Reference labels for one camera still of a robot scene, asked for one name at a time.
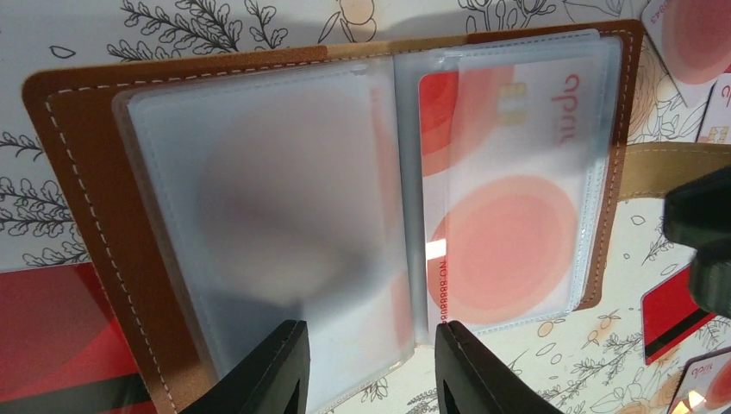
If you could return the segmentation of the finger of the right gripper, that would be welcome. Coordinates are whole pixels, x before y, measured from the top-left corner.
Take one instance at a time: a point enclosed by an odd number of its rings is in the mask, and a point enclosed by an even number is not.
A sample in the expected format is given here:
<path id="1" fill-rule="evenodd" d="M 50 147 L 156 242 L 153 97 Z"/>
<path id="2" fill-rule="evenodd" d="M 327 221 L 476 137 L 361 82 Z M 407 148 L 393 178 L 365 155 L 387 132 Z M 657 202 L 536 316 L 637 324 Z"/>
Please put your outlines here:
<path id="1" fill-rule="evenodd" d="M 701 309 L 730 318 L 730 239 L 701 246 L 690 264 L 690 295 Z"/>
<path id="2" fill-rule="evenodd" d="M 663 234 L 673 243 L 698 249 L 730 237 L 730 168 L 683 184 L 665 196 Z"/>

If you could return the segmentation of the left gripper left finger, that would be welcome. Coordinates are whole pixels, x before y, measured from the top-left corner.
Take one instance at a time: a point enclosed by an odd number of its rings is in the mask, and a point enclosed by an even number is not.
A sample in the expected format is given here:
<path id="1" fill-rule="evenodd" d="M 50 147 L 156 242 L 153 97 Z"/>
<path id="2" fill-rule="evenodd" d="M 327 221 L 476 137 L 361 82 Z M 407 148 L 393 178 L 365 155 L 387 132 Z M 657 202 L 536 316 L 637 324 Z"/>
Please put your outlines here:
<path id="1" fill-rule="evenodd" d="M 307 323 L 286 320 L 182 413 L 304 413 L 308 392 Z"/>

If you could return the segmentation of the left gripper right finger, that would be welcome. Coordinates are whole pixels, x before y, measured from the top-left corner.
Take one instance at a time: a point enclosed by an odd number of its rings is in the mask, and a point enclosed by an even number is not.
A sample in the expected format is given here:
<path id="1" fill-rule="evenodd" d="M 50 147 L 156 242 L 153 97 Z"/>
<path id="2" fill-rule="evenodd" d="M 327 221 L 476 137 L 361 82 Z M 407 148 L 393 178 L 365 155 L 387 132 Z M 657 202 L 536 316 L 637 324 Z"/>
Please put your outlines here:
<path id="1" fill-rule="evenodd" d="M 441 413 L 559 412 L 459 321 L 437 326 L 434 360 Z"/>

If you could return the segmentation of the brown leather card holder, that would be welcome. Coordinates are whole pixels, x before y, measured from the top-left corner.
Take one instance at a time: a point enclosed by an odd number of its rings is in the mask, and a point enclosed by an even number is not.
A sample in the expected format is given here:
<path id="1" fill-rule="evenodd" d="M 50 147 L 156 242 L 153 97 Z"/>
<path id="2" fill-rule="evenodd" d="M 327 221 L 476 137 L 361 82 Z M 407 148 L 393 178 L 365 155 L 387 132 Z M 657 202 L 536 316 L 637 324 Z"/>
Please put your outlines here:
<path id="1" fill-rule="evenodd" d="M 598 61 L 602 183 L 571 311 L 602 296 L 619 202 L 729 166 L 727 145 L 628 143 L 643 35 L 622 20 L 46 70 L 22 99 L 156 409 L 182 412 L 302 320 L 320 413 L 434 340 L 424 75 Z"/>

